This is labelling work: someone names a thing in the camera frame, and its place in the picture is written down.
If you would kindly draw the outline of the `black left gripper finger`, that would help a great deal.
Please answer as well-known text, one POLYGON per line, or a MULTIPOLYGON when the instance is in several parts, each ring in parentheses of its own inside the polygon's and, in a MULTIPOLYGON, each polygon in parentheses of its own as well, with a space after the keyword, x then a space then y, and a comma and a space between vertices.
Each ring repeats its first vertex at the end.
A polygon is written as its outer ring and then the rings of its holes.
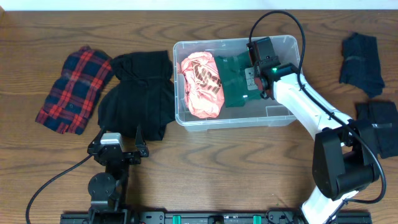
POLYGON ((135 146, 139 152, 147 152, 147 144, 144 140, 141 125, 139 124, 136 129, 135 146))
POLYGON ((106 133, 106 130, 104 127, 102 127, 99 133, 95 136, 94 140, 92 141, 92 144, 100 144, 101 138, 104 133, 106 133))

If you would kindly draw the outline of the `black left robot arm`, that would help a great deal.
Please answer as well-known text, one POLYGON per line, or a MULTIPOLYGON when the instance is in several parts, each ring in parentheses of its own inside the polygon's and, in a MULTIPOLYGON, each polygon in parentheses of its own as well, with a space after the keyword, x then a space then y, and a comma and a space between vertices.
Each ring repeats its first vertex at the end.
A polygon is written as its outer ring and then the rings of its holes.
POLYGON ((133 152, 123 151, 121 134, 108 133, 105 129, 89 144, 87 153, 104 166, 105 171, 94 175, 89 181, 91 207, 86 223, 139 223, 138 214, 126 205, 126 194, 129 167, 139 165, 143 157, 149 156, 140 126, 136 129, 135 147, 133 152))

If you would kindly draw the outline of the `navy garment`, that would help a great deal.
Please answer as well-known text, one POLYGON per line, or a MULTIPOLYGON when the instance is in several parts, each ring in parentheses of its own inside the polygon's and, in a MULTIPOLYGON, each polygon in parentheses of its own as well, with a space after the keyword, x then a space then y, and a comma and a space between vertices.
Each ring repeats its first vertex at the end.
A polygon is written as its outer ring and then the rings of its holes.
POLYGON ((381 95, 385 83, 381 75, 377 38, 355 32, 343 41, 342 47, 339 82, 363 90, 369 98, 381 95))

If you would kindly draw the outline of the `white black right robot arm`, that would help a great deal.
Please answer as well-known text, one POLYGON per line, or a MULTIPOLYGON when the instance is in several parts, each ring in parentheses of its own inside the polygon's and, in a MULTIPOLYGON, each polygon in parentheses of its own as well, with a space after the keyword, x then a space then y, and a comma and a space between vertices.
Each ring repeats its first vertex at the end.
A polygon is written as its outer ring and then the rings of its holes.
POLYGON ((312 175, 316 187, 301 206, 300 222, 331 223, 355 195, 381 181, 381 193, 363 204, 378 203, 386 193, 386 176, 374 152, 376 137, 370 122, 355 121, 320 96, 301 68, 281 64, 277 57, 252 60, 249 72, 263 98, 284 105, 314 140, 312 175))

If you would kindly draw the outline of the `dark green garment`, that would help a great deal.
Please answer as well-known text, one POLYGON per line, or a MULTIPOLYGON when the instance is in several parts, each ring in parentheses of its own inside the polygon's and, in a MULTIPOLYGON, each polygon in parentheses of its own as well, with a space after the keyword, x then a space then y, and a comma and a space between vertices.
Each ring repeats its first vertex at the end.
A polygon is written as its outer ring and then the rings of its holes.
POLYGON ((215 57, 216 66, 221 79, 226 108, 243 107, 248 101, 260 100, 260 91, 255 86, 248 89, 245 69, 251 68, 248 52, 231 57, 215 57))

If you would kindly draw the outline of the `clear plastic storage bin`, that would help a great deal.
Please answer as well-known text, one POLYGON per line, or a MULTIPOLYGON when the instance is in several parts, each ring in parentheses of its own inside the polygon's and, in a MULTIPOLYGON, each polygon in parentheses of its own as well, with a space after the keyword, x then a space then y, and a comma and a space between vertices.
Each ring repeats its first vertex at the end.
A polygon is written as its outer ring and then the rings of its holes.
POLYGON ((250 100, 247 94, 242 107, 222 107, 216 118, 198 118, 191 114, 185 103, 185 79, 181 72, 181 62, 194 52, 209 52, 212 56, 231 57, 248 51, 248 38, 191 40, 177 42, 173 47, 175 120, 187 131, 209 129, 243 128, 251 126, 287 126, 296 117, 275 100, 262 98, 250 100))

